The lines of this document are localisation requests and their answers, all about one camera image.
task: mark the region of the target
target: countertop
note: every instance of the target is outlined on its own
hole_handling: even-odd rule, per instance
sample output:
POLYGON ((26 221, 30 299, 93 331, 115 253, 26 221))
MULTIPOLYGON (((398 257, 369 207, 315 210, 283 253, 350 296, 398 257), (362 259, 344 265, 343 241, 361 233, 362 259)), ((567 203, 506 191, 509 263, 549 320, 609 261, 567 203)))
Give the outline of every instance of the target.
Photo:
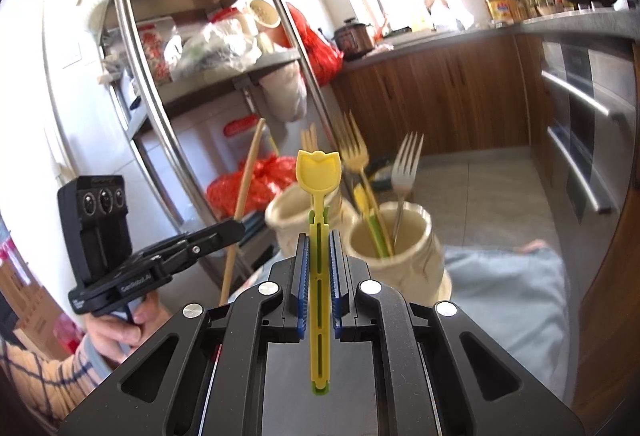
POLYGON ((424 32, 418 32, 418 36, 415 38, 414 34, 407 34, 407 40, 396 44, 391 51, 383 51, 382 53, 372 54, 365 58, 354 60, 353 62, 345 62, 342 72, 372 66, 385 60, 405 56, 408 53, 451 46, 467 40, 478 40, 479 38, 495 37, 497 35, 550 33, 601 35, 640 41, 640 11, 615 11, 609 8, 580 10, 529 19, 524 22, 496 29, 472 29, 458 33, 443 33, 427 36, 424 36, 424 32))

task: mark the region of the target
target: gold fork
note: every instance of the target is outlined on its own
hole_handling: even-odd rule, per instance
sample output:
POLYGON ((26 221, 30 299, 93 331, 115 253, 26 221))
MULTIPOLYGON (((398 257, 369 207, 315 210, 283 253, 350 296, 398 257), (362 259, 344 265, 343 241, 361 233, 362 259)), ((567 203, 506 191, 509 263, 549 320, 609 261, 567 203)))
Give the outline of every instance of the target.
POLYGON ((386 223, 380 214, 380 207, 376 201, 373 189, 369 184, 369 179, 364 173, 365 167, 369 165, 369 151, 367 151, 367 145, 364 143, 362 134, 360 134, 360 129, 358 129, 356 120, 353 118, 351 111, 349 112, 348 118, 345 113, 342 114, 342 117, 338 116, 338 119, 336 120, 336 133, 338 149, 340 150, 342 162, 349 172, 360 175, 365 192, 367 193, 367 198, 369 199, 369 206, 373 209, 373 212, 380 223, 386 249, 389 252, 389 255, 393 256, 395 255, 394 245, 389 237, 386 223))
POLYGON ((309 129, 300 130, 300 143, 303 151, 316 152, 318 150, 318 136, 316 135, 316 124, 311 122, 309 129))

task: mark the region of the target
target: yellow spoon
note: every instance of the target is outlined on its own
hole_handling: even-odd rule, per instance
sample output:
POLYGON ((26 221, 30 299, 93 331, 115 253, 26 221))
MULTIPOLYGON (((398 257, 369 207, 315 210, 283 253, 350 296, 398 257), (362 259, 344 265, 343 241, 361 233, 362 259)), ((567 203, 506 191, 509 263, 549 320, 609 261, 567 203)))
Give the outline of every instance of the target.
POLYGON ((316 394, 329 390, 331 343, 331 285, 329 276, 329 225, 324 197, 340 184, 342 169, 337 152, 298 152, 296 178, 305 192, 313 197, 309 214, 310 274, 308 326, 311 347, 311 383, 316 394))

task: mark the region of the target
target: cardboard box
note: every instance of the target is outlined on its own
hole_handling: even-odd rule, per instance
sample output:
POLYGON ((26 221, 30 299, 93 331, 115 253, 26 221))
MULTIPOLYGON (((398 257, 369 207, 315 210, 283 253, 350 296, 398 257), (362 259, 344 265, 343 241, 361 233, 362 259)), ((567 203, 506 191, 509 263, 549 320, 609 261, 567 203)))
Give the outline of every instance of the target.
POLYGON ((15 336, 25 348, 43 358, 64 360, 69 354, 53 334, 62 309, 42 287, 30 302, 30 307, 27 315, 20 317, 14 330, 15 336))
POLYGON ((21 259, 0 247, 0 293, 19 319, 28 315, 42 288, 21 259))

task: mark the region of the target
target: white bucket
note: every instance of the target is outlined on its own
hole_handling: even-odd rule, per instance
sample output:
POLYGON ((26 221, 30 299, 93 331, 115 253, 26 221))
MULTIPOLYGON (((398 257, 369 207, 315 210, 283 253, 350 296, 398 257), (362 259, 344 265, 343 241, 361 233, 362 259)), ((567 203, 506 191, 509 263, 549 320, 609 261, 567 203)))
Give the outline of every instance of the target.
MULTIPOLYGON (((389 232, 393 230, 397 207, 397 203, 380 206, 389 232)), ((404 203, 393 257, 378 258, 362 218, 344 239, 347 254, 365 261, 373 279, 398 290, 407 302, 431 307, 438 301, 450 299, 451 279, 444 269, 442 247, 433 232, 431 216, 420 205, 404 203)))
MULTIPOLYGON (((324 200, 329 207, 329 228, 337 228, 340 238, 346 239, 358 214, 351 204, 342 199, 340 188, 335 189, 324 200)), ((298 236, 309 233, 309 211, 311 196, 294 183, 277 196, 264 213, 264 220, 276 232, 276 238, 284 257, 296 254, 298 236)))

